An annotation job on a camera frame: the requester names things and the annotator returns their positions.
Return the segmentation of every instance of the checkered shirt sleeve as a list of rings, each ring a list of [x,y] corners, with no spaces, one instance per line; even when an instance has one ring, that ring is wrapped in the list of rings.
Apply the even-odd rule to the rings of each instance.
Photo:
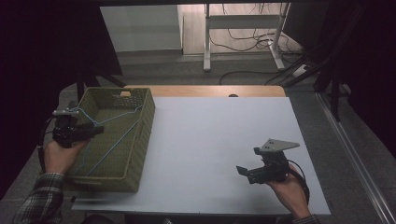
[[[60,207],[64,201],[64,176],[43,174],[14,217],[13,223],[60,223]]]
[[[294,219],[292,222],[293,224],[320,224],[315,215],[301,219]]]

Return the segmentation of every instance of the white tabletop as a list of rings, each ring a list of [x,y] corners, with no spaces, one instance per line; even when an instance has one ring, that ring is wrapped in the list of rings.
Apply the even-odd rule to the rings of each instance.
[[[280,215],[289,212],[266,185],[235,166],[263,166],[254,147],[269,138],[303,168],[310,211],[328,215],[312,161],[287,97],[154,97],[156,112],[137,193],[80,193],[73,209],[144,214]]]

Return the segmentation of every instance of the hand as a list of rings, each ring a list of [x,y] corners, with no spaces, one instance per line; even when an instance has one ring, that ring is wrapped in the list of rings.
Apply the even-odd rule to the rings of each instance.
[[[296,171],[294,166],[290,165],[290,168]],[[289,174],[284,182],[271,181],[266,184],[275,192],[280,202],[291,211],[294,218],[300,219],[311,216],[304,190],[294,175]]]
[[[55,141],[49,142],[44,150],[46,173],[64,175],[72,167],[78,153],[87,146],[88,142],[76,142],[70,148],[63,148]]]

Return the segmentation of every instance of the green basket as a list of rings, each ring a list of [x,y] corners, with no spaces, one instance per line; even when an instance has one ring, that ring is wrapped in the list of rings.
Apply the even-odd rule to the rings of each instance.
[[[79,153],[65,190],[137,192],[155,104],[150,89],[88,88],[79,119],[105,126]]]

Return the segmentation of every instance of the black cable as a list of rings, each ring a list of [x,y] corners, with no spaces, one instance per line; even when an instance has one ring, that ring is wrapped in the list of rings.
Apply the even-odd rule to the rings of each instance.
[[[256,6],[257,6],[257,3],[254,4],[254,8],[256,8]],[[254,10],[254,8],[250,10],[250,12],[248,13],[249,15],[250,15],[251,12]]]
[[[256,39],[256,37],[261,38],[261,37],[265,36],[265,35],[257,35],[257,36],[255,36],[256,30],[254,30],[253,36],[249,36],[249,37],[234,37],[233,35],[231,35],[230,29],[227,29],[227,30],[228,30],[228,34],[230,35],[230,38],[235,39],[235,40],[246,40],[246,39],[258,40],[258,39]]]
[[[287,71],[294,69],[297,65],[299,65],[300,63],[302,63],[305,60],[306,56],[303,55],[303,57],[301,57],[300,59],[298,59],[296,62],[294,62],[293,64],[291,64],[287,69],[283,70],[282,73],[285,74]],[[275,83],[274,85],[279,85],[279,83],[283,82],[284,80],[286,80],[288,77],[290,76],[290,74],[286,77],[284,77],[282,80],[278,81],[277,83]],[[280,78],[280,76],[277,77],[272,77],[270,79],[268,79],[265,82],[265,85],[268,85],[269,82],[271,82],[272,80],[276,79],[276,78]]]
[[[285,38],[286,38],[285,47],[286,47],[286,49],[287,49],[289,52],[291,52],[291,49],[289,49],[289,46],[288,46],[288,43],[289,43],[289,37],[288,37],[288,36],[286,36],[286,35],[280,35],[280,36],[282,36],[282,37],[285,37]]]
[[[288,59],[285,58],[285,54],[280,54],[280,57],[282,58],[283,61],[287,62],[287,63],[295,63],[295,62],[291,62]]]
[[[248,50],[250,50],[250,49],[254,49],[254,48],[256,48],[257,45],[260,44],[261,42],[269,41],[269,39],[260,40],[260,41],[258,41],[254,46],[252,46],[251,48],[248,48],[248,49],[233,49],[233,48],[231,48],[231,47],[228,47],[228,46],[225,46],[225,45],[221,45],[221,44],[217,44],[217,43],[213,42],[212,37],[211,37],[210,35],[209,35],[209,39],[210,39],[210,42],[211,42],[213,45],[215,45],[215,46],[224,47],[224,48],[226,48],[226,49],[231,49],[231,50],[235,50],[235,51],[239,51],[239,52],[244,52],[244,51],[248,51]]]
[[[275,83],[276,86],[282,86],[282,82],[284,82],[286,79],[288,79],[289,77],[292,76],[292,73],[288,74],[287,76],[285,76],[284,78],[282,78],[282,80],[278,81]]]
[[[46,136],[46,130],[50,125],[50,122],[55,118],[55,116],[51,116],[43,126],[43,129],[40,133],[40,138],[38,139],[37,144],[37,152],[38,152],[38,159],[40,161],[41,170],[43,173],[46,172],[46,164],[44,162],[44,138]]]
[[[224,4],[221,4],[222,8],[223,8],[223,14],[227,15],[227,11],[225,10]]]
[[[253,71],[233,71],[233,72],[228,72],[228,73],[226,73],[226,74],[221,76],[221,78],[219,80],[219,85],[220,86],[222,85],[221,81],[225,77],[227,77],[228,75],[231,75],[231,74],[235,74],[235,73],[250,73],[250,74],[262,74],[262,75],[267,75],[268,74],[268,75],[270,75],[270,74],[279,74],[280,72],[253,72]]]
[[[295,161],[291,161],[291,160],[288,160],[288,161],[289,161],[289,162],[292,162],[294,165],[296,165],[296,166],[300,169],[301,174],[303,175],[304,180],[306,180],[304,171],[303,171],[303,169],[301,168],[301,166],[300,166],[299,164],[297,164],[297,162],[295,162]]]
[[[295,165],[298,166],[298,168],[300,169],[301,173],[303,174],[303,176],[301,176],[298,172],[292,170],[291,168],[289,168],[289,173],[294,175],[298,182],[300,183],[301,187],[303,188],[304,194],[305,194],[305,199],[306,199],[306,204],[309,204],[309,198],[310,198],[310,191],[309,191],[309,187],[306,184],[306,178],[305,178],[305,174],[303,169],[300,167],[299,164],[297,164],[295,161],[290,161],[292,163],[294,163]]]

